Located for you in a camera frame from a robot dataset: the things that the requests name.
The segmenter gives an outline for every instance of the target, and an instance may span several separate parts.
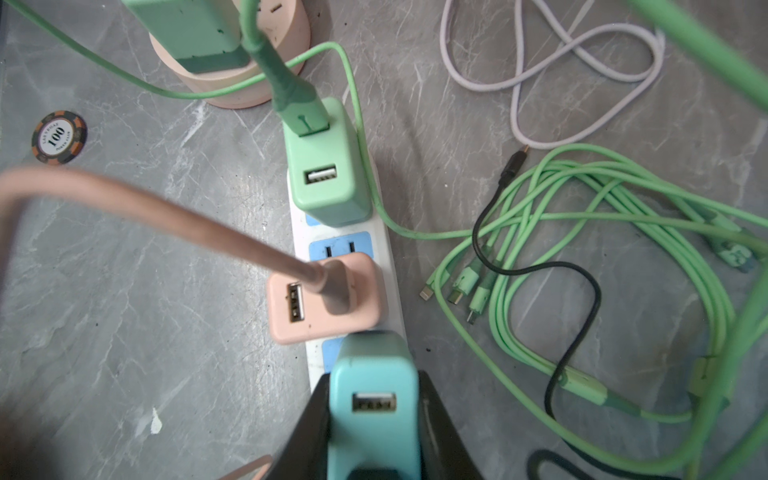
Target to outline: gray marble table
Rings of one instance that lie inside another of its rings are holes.
[[[183,88],[118,0],[28,3],[122,68],[153,84]],[[452,51],[471,78],[492,81],[513,73],[512,3],[458,1]],[[576,33],[614,21],[646,25],[618,0],[589,3]],[[768,70],[763,2],[680,3]],[[583,2],[550,4],[570,25]],[[306,0],[306,8],[313,43],[334,40],[349,52],[391,215],[420,230],[466,228],[488,200],[505,157],[519,147],[508,125],[509,92],[475,94],[449,79],[437,44],[439,0]],[[537,61],[558,40],[532,5],[525,8],[527,57]],[[3,22],[0,168],[35,164],[29,139],[37,122],[51,111],[77,111],[89,132],[73,166],[147,188],[290,251],[283,135],[269,106],[224,111],[153,96],[9,9]],[[643,45],[621,36],[597,38],[588,47],[622,71],[644,70],[650,60]],[[308,61],[302,75],[323,96],[345,93],[334,55]],[[521,123],[542,140],[572,134],[629,88],[598,78],[568,56],[525,84]],[[671,45],[658,82],[588,140],[693,192],[768,216],[761,115]],[[527,167],[542,156],[534,152]],[[590,197],[579,186],[566,187],[553,207],[580,209]],[[667,204],[649,201],[672,213]],[[568,228],[547,225],[536,237],[544,244]],[[754,275],[724,266],[699,237],[690,238],[739,306]],[[484,476],[524,478],[534,448],[573,458],[481,365],[436,303],[419,299],[425,278],[453,242],[390,239],[415,362],[434,380]],[[540,252],[531,242],[521,263]],[[604,288],[601,314],[574,364],[644,407],[684,409],[687,373],[707,337],[703,307],[687,277],[654,243],[617,224],[588,225],[561,258],[588,268]],[[35,201],[0,310],[0,403],[34,445],[38,474],[210,479],[275,452],[310,391],[303,346],[270,340],[265,279],[260,269],[134,223]],[[542,273],[522,288],[512,322],[529,346],[554,359],[577,331],[590,298],[572,274]],[[501,353],[483,319],[471,332],[523,390],[541,398],[545,376]],[[707,446],[705,471],[765,408],[766,364],[763,339],[746,357],[736,400]],[[635,458],[670,452],[687,431],[564,393],[554,407],[580,435]],[[155,415],[162,428],[153,434]],[[556,468],[543,472],[567,478]],[[738,478],[767,476],[768,450],[762,449]]]

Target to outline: power strip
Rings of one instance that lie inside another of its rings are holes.
[[[379,175],[373,165],[376,187],[379,188]],[[350,251],[364,252],[382,269],[386,288],[387,310],[376,329],[391,330],[403,339],[406,327],[402,320],[400,293],[397,289],[395,261],[389,246],[387,228],[376,209],[366,221],[334,228],[322,225],[308,217],[293,202],[288,181],[290,219],[293,229],[293,249],[297,258],[305,261],[337,257]],[[324,373],[330,372],[339,355],[339,347],[344,336],[310,340],[306,343],[306,362],[310,371],[310,388],[315,389]]]

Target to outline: usb port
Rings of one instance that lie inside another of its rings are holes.
[[[300,283],[291,283],[288,286],[288,307],[291,323],[304,320],[304,299],[301,297]]]
[[[316,184],[317,182],[323,182],[325,180],[332,180],[333,178],[336,178],[336,165],[304,172],[304,180],[307,185]]]
[[[353,393],[353,412],[394,412],[397,397],[394,393]]]

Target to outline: black and orange poker chip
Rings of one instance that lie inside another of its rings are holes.
[[[67,110],[55,111],[35,128],[32,153],[44,164],[66,164],[83,150],[87,133],[83,117]]]

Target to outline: blue charger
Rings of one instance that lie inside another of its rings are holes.
[[[394,332],[348,335],[330,375],[328,480],[395,471],[421,479],[419,373]]]

